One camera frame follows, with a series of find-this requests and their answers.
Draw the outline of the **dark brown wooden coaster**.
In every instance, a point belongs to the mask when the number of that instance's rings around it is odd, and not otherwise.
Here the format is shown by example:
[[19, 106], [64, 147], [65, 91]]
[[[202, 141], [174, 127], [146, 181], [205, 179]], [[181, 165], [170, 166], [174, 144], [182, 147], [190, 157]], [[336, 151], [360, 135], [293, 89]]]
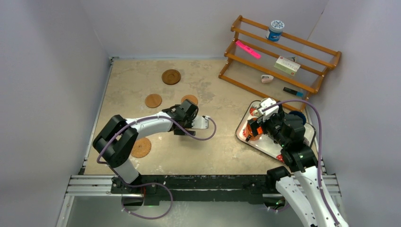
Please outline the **dark brown wooden coaster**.
[[167, 85], [175, 85], [181, 80], [181, 74], [175, 69], [168, 69], [162, 74], [162, 81]]

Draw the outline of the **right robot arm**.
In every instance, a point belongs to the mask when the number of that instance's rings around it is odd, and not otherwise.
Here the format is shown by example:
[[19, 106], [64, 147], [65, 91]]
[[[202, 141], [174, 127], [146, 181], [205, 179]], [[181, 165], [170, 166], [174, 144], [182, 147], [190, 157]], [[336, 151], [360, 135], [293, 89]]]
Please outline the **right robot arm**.
[[283, 102], [263, 99], [248, 120], [250, 135], [268, 135], [281, 147], [286, 167], [267, 171], [266, 188], [279, 192], [305, 227], [347, 227], [324, 183], [320, 156], [305, 141], [301, 112], [284, 112]]

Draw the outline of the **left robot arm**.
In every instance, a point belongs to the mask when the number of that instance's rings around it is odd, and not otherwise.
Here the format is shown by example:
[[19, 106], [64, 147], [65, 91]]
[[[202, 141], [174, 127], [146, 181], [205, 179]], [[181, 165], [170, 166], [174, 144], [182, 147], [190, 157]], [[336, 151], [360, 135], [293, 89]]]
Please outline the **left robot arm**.
[[171, 131], [174, 135], [187, 135], [201, 141], [195, 130], [207, 129], [210, 123], [214, 126], [216, 123], [210, 116], [198, 113], [198, 106], [186, 99], [145, 117], [128, 119], [114, 115], [92, 142], [99, 153], [96, 161], [109, 166], [123, 181], [122, 186], [128, 193], [136, 193], [141, 187], [141, 174], [129, 160], [135, 143], [147, 136]]

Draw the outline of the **woven rattan coaster left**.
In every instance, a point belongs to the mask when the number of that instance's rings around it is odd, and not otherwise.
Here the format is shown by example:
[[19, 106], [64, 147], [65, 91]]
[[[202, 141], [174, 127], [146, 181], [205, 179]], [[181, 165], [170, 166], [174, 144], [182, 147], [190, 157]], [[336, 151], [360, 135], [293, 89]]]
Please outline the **woven rattan coaster left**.
[[149, 154], [151, 148], [151, 141], [146, 137], [141, 138], [135, 141], [134, 146], [131, 150], [131, 156], [135, 158], [143, 158]]

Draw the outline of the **orange mug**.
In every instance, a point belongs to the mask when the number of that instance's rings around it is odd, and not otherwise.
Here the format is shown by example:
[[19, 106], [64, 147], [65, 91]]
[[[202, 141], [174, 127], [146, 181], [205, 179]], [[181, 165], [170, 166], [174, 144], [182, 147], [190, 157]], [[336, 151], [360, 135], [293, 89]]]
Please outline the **orange mug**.
[[258, 118], [251, 118], [247, 121], [245, 125], [245, 130], [243, 135], [245, 136], [246, 141], [254, 141], [259, 140], [263, 134], [262, 125], [258, 122]]

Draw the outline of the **light green mug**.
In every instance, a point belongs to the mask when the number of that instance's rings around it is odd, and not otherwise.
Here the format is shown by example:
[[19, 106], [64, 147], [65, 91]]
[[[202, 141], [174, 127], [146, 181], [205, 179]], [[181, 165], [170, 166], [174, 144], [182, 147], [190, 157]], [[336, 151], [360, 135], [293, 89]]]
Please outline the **light green mug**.
[[265, 98], [261, 100], [259, 105], [251, 113], [253, 116], [263, 116], [265, 118], [270, 118], [273, 114], [277, 114], [279, 111], [278, 105], [271, 107], [276, 103], [277, 102], [274, 99]]

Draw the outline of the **strawberry print tray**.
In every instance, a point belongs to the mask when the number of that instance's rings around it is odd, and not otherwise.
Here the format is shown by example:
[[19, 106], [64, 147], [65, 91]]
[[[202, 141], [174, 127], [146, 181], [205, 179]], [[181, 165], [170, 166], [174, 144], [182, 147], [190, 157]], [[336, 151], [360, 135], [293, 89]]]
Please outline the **strawberry print tray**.
[[300, 145], [301, 147], [308, 146], [309, 148], [313, 147], [314, 139], [317, 134], [315, 127], [308, 122], [303, 125], [303, 121], [300, 117], [288, 114], [287, 112], [285, 112], [286, 115], [282, 129], [283, 137], [271, 138], [269, 135], [263, 134], [259, 140], [246, 141], [243, 135], [245, 125], [249, 119], [256, 118], [251, 112], [255, 110], [260, 102], [261, 101], [253, 101], [250, 104], [235, 131], [237, 139], [282, 163], [284, 162], [281, 154], [283, 148], [293, 148], [296, 145]]

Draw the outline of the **dark grey mug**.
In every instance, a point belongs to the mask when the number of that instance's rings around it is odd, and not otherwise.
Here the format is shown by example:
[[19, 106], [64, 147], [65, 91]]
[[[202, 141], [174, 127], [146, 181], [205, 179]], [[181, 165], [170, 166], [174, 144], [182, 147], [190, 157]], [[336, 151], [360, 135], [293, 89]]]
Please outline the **dark grey mug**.
[[305, 125], [307, 122], [306, 116], [300, 111], [290, 111], [288, 114], [292, 114], [292, 115], [300, 117], [303, 121], [303, 125]]

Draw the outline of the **black blue marker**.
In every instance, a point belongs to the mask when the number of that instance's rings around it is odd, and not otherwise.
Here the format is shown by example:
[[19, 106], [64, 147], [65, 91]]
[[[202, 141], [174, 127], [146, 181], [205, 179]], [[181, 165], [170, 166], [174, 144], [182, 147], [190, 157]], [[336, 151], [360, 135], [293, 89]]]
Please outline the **black blue marker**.
[[302, 92], [296, 91], [296, 90], [291, 89], [291, 88], [288, 88], [288, 87], [284, 87], [284, 88], [283, 88], [283, 91], [284, 91], [284, 92], [287, 92], [287, 93], [289, 93], [289, 94], [295, 95], [295, 96], [297, 96], [297, 97], [303, 97], [303, 96], [304, 96], [304, 94], [303, 94]]

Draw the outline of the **wooden tiered shelf rack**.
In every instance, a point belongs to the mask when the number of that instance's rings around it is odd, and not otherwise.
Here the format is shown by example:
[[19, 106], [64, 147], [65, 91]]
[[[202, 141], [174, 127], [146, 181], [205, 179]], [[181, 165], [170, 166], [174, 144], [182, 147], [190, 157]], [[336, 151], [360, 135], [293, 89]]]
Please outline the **wooden tiered shelf rack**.
[[241, 15], [230, 30], [234, 37], [218, 77], [263, 98], [307, 101], [340, 61], [340, 51], [288, 33], [272, 41], [267, 25]]

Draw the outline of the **green white box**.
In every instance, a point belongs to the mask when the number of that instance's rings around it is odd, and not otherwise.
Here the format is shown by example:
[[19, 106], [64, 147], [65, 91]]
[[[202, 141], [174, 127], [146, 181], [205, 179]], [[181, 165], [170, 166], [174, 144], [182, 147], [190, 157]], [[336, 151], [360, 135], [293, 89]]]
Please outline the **green white box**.
[[300, 69], [301, 65], [296, 63], [292, 59], [285, 58], [283, 56], [279, 56], [274, 63], [274, 67], [283, 71], [284, 73], [294, 76], [298, 70]]

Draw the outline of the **pink highlighter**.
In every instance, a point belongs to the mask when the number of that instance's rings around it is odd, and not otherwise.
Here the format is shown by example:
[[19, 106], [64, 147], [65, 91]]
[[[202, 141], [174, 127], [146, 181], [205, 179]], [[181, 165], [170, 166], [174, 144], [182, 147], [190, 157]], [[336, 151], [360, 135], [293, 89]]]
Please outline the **pink highlighter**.
[[243, 44], [240, 40], [237, 40], [235, 42], [235, 44], [240, 47], [242, 50], [244, 50], [246, 53], [248, 53], [249, 55], [251, 55], [252, 57], [256, 58], [256, 59], [260, 59], [261, 55], [259, 53], [257, 53], [254, 49], [252, 49], [251, 47]]

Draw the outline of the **blue white jar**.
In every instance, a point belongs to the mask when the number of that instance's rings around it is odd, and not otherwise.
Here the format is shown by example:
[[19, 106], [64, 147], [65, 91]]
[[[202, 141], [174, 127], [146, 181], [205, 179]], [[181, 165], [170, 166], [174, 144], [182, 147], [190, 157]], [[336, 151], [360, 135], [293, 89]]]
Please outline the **blue white jar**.
[[270, 23], [266, 38], [269, 41], [276, 42], [281, 38], [285, 24], [280, 20], [273, 20]]

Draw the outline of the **black aluminium mounting rail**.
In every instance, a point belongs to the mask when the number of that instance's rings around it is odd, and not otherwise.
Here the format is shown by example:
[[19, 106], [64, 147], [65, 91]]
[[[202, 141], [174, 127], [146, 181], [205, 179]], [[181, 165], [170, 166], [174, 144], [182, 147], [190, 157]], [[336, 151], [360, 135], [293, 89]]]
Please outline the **black aluminium mounting rail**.
[[[333, 175], [324, 175], [324, 183], [340, 210], [340, 189]], [[265, 204], [269, 211], [290, 207], [265, 175], [143, 175], [139, 185], [128, 185], [111, 175], [75, 175], [70, 178], [57, 226], [67, 225], [76, 197], [116, 196], [144, 199], [145, 205], [162, 201], [227, 201]]]

